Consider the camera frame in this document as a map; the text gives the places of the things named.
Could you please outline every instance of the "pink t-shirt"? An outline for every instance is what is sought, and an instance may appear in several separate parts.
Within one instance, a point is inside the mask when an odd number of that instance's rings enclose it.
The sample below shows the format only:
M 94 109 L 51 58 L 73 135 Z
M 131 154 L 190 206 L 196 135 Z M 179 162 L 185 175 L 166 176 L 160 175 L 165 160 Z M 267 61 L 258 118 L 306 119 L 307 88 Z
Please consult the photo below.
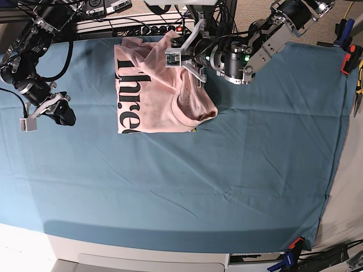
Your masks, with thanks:
M 186 132 L 218 113 L 204 88 L 182 67 L 166 68 L 174 31 L 159 42 L 135 37 L 115 45 L 119 133 Z

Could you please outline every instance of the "gray surface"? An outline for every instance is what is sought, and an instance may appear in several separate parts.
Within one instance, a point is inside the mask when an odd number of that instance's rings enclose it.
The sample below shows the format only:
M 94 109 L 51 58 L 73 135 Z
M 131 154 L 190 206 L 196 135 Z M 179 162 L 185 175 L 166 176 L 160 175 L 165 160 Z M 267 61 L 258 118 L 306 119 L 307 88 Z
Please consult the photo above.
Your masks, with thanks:
M 220 112 L 196 133 L 118 135 L 119 42 L 75 43 L 57 82 L 74 127 L 42 117 L 21 133 L 19 102 L 0 93 L 0 222 L 155 250 L 279 252 L 298 236 L 312 246 L 357 80 L 340 72 L 344 52 L 289 44 L 250 86 L 210 73 Z M 66 51 L 53 45 L 38 73 L 57 74 Z

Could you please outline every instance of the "blue cloth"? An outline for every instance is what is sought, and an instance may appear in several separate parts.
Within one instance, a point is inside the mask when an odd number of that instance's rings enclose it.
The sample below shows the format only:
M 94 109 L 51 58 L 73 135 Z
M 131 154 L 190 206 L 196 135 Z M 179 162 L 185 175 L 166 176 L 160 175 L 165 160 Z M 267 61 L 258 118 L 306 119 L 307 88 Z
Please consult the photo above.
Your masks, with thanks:
M 195 133 L 120 135 L 118 43 L 75 42 L 56 89 L 72 98 L 74 127 L 41 117 L 21 133 L 19 101 L 0 93 L 0 223 L 154 250 L 280 252 L 299 236 L 311 248 L 357 82 L 357 70 L 340 72 L 344 52 L 288 44 L 249 86 L 208 71 L 216 119 Z M 52 45 L 37 72 L 57 74 L 66 54 Z

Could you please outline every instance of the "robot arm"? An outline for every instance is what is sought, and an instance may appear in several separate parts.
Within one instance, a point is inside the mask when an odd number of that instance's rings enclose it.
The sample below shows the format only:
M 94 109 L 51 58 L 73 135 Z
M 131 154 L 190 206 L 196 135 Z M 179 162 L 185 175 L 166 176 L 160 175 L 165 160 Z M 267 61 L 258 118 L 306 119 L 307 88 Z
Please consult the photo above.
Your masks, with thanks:
M 75 124 L 74 112 L 68 105 L 70 97 L 66 92 L 52 93 L 52 89 L 57 86 L 54 81 L 61 77 L 69 64 L 73 42 L 70 40 L 66 66 L 58 76 L 43 78 L 37 74 L 35 67 L 39 58 L 47 52 L 53 38 L 61 33 L 82 4 L 59 5 L 67 4 L 68 0 L 40 3 L 44 6 L 34 8 L 35 18 L 26 25 L 16 42 L 10 45 L 0 64 L 1 79 L 13 84 L 28 100 L 27 115 L 20 119 L 21 131 L 36 130 L 36 118 L 40 115 L 52 118 L 59 125 Z M 36 107 L 32 114 L 28 113 L 30 104 Z
M 167 67 L 184 66 L 200 82 L 206 82 L 203 68 L 210 67 L 234 84 L 249 84 L 255 73 L 261 70 L 272 55 L 283 50 L 293 37 L 300 37 L 309 20 L 317 22 L 330 11 L 335 1 L 305 0 L 317 14 L 313 15 L 302 0 L 274 1 L 267 19 L 253 22 L 248 36 L 238 33 L 211 39 L 200 20 L 194 31 L 181 47 L 167 49 Z

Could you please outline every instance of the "folded shirt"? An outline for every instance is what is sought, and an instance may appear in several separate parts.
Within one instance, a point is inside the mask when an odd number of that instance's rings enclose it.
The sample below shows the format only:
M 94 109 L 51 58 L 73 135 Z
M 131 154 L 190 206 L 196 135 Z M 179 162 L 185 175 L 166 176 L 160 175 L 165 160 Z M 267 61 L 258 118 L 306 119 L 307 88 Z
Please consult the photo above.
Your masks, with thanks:
M 115 45 L 119 133 L 192 131 L 218 113 L 204 88 L 183 67 L 166 67 L 174 31 L 159 42 L 125 37 Z

